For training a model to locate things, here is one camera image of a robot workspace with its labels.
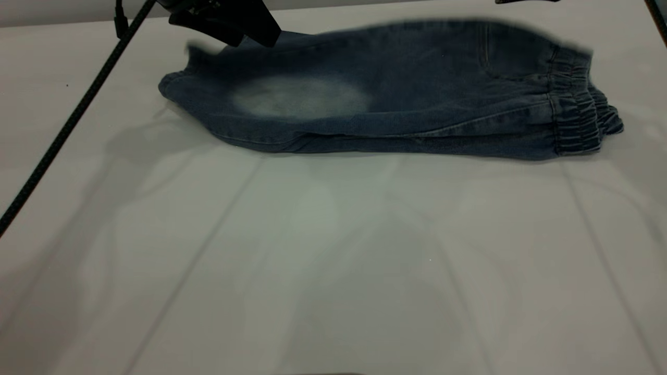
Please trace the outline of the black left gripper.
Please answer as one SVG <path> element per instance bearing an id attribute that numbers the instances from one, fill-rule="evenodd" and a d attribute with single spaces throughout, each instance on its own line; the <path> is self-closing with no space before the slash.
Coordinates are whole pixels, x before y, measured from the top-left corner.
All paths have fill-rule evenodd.
<path id="1" fill-rule="evenodd" d="M 169 24 L 193 29 L 230 46 L 239 46 L 246 35 L 264 47 L 274 47 L 281 34 L 279 24 L 262 1 L 157 1 L 157 3 L 171 13 Z M 193 15 L 202 11 L 230 14 L 231 23 L 236 29 Z"/>

